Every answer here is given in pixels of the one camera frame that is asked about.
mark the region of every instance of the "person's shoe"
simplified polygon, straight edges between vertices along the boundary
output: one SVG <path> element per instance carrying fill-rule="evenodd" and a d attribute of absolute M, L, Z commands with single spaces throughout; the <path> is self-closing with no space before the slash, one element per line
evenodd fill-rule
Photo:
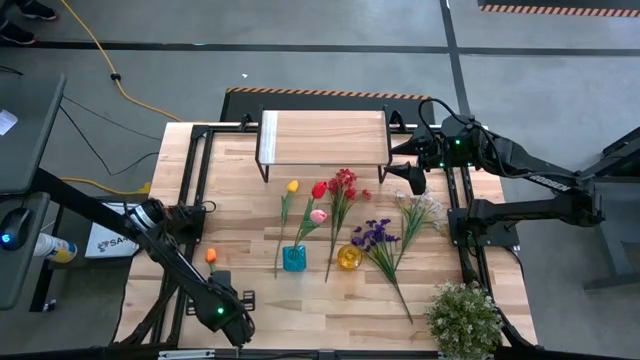
<path fill-rule="evenodd" d="M 22 16 L 28 19 L 53 21 L 58 18 L 52 8 L 46 7 L 36 0 L 31 1 L 28 5 L 21 6 L 20 11 L 22 11 Z"/>
<path fill-rule="evenodd" d="M 22 30 L 10 22 L 0 29 L 0 37 L 20 45 L 31 45 L 36 42 L 36 38 L 32 33 Z"/>

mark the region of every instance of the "gray floor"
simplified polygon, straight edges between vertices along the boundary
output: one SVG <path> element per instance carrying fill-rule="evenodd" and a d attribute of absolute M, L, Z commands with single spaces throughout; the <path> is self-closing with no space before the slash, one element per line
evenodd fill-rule
<path fill-rule="evenodd" d="M 59 7 L 53 0 L 47 3 Z M 70 3 L 105 41 L 446 46 L 437 0 Z M 637 19 L 482 13 L 473 0 L 449 3 L 459 46 L 640 47 L 635 36 L 640 30 Z M 21 24 L 37 30 L 45 40 L 86 40 L 71 15 L 62 14 L 55 24 Z M 224 89 L 233 86 L 422 93 L 457 107 L 448 55 L 109 54 L 130 94 L 189 121 L 215 121 Z M 461 63 L 470 107 L 478 119 L 533 155 L 558 165 L 582 168 L 595 161 L 602 147 L 638 126 L 640 105 L 634 101 L 640 86 L 637 57 L 463 56 Z M 122 99 L 97 51 L 2 48 L 0 64 L 28 75 L 65 73 L 68 97 L 139 131 L 162 135 L 167 119 Z M 0 81 L 3 76 L 8 75 L 0 74 Z M 140 139 L 68 102 L 63 106 L 114 170 L 158 149 L 157 141 Z M 108 176 L 61 114 L 52 138 L 57 141 L 49 142 L 43 166 L 56 175 L 92 178 L 122 190 L 135 190 L 151 180 L 153 160 L 120 176 Z M 526 181 L 505 180 L 503 187 L 508 201 L 550 196 Z M 82 189 L 102 194 L 90 187 Z M 554 350 L 637 358 L 640 287 L 588 295 L 582 291 L 584 282 L 608 274 L 593 230 L 557 221 L 522 223 L 518 230 L 540 344 Z M 58 274 L 54 292 L 59 294 L 60 307 L 56 312 L 25 315 L 22 306 L 0 313 L 0 332 L 29 334 L 0 337 L 0 353 L 107 344 L 125 280 L 126 269 Z"/>

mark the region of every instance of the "yellow glass jar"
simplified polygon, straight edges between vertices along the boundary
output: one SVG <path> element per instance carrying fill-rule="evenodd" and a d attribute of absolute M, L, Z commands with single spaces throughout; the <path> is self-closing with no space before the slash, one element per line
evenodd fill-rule
<path fill-rule="evenodd" d="M 353 270 L 362 263 L 362 251 L 351 244 L 345 245 L 338 251 L 338 264 L 343 269 Z"/>

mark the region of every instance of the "yellow black striped tape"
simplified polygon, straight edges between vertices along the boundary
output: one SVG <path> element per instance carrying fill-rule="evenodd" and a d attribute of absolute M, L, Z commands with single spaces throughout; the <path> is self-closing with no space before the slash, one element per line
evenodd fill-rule
<path fill-rule="evenodd" d="M 576 15 L 640 17 L 640 11 L 631 9 L 591 9 L 554 6 L 482 5 L 480 10 L 513 14 Z"/>
<path fill-rule="evenodd" d="M 228 93 L 263 93 L 263 94 L 295 94 L 295 95 L 324 95 L 324 96 L 351 96 L 386 99 L 425 100 L 427 95 L 406 95 L 393 93 L 369 93 L 359 91 L 335 91 L 335 90 L 295 90 L 295 89 L 271 89 L 271 88 L 227 88 Z"/>

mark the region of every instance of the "blue vase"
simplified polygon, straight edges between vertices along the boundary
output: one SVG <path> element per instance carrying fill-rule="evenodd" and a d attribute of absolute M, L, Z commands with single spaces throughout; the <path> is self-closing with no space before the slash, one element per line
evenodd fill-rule
<path fill-rule="evenodd" d="M 282 263 L 285 271 L 304 271 L 307 268 L 307 252 L 304 245 L 283 247 Z"/>

